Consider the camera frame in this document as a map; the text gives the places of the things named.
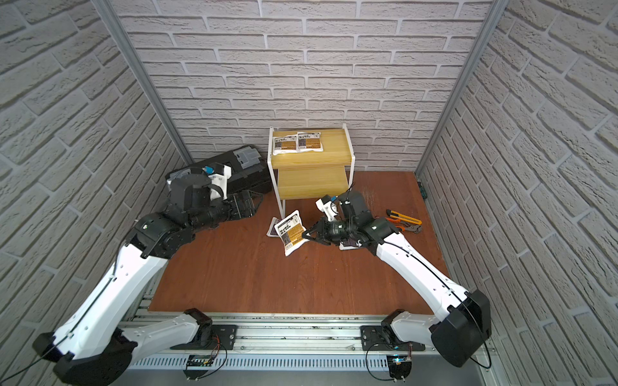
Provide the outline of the yellow coffee bag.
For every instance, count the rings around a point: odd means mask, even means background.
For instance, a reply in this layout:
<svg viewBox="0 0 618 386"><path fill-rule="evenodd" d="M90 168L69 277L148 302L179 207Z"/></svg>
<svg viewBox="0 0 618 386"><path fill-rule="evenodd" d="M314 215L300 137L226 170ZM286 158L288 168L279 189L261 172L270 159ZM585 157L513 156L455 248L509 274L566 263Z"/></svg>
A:
<svg viewBox="0 0 618 386"><path fill-rule="evenodd" d="M323 152L320 132L299 132L297 134L297 150L303 152Z"/></svg>
<svg viewBox="0 0 618 386"><path fill-rule="evenodd" d="M303 226L299 210L295 210L289 216L280 220L275 225L275 231L284 244L286 257L289 257L308 242L308 239L304 238L306 228Z"/></svg>
<svg viewBox="0 0 618 386"><path fill-rule="evenodd" d="M299 153L299 143L297 133L280 137L273 137L272 141L273 156L280 154L297 154Z"/></svg>

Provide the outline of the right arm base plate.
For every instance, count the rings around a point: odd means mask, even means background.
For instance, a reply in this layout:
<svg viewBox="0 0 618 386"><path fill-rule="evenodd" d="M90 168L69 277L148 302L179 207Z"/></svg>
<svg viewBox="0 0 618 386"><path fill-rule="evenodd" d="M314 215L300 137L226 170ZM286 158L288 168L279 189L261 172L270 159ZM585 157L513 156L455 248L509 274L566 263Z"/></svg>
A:
<svg viewBox="0 0 618 386"><path fill-rule="evenodd" d="M412 351L424 352L426 346L417 342L403 342L390 330L384 331L382 326L367 325L360 327L360 342L364 351Z"/></svg>

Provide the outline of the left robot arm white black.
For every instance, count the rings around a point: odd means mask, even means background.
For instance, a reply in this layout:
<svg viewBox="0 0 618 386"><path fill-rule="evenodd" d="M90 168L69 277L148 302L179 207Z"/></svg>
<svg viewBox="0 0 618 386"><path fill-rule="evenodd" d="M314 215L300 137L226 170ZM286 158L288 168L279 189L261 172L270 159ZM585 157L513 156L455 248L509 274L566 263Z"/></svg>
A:
<svg viewBox="0 0 618 386"><path fill-rule="evenodd" d="M130 229L114 263L78 311L35 339L36 353L54 363L60 381L109 385L133 363L163 350L219 345L211 318L196 308L145 327L122 330L118 325L151 278L192 243L196 233L257 212L263 195L251 190L229 193L231 175L231 168L222 164L172 175L164 209Z"/></svg>

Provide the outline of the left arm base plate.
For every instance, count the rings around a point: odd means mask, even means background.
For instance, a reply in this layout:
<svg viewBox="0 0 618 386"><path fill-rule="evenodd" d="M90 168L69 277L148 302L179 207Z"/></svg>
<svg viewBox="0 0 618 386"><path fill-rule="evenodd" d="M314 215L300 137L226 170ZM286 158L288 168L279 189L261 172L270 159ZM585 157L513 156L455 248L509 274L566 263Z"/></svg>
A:
<svg viewBox="0 0 618 386"><path fill-rule="evenodd" d="M236 339L237 325L220 325L201 327L196 336L187 344L171 347L171 350L213 350L221 344L226 350L233 350Z"/></svg>

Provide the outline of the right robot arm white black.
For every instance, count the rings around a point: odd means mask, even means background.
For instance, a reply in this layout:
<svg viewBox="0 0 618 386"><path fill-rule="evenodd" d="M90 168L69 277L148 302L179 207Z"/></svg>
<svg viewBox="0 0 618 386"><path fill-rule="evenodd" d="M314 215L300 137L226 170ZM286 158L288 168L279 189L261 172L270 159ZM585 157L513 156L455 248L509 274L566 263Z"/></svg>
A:
<svg viewBox="0 0 618 386"><path fill-rule="evenodd" d="M479 290L469 291L441 273L385 217L375 217L357 191L316 201L323 216L304 239L331 245L352 243L367 249L394 269L430 307L431 315L396 310L381 323L381 342L388 347L415 343L434 347L460 368L491 337L491 306Z"/></svg>

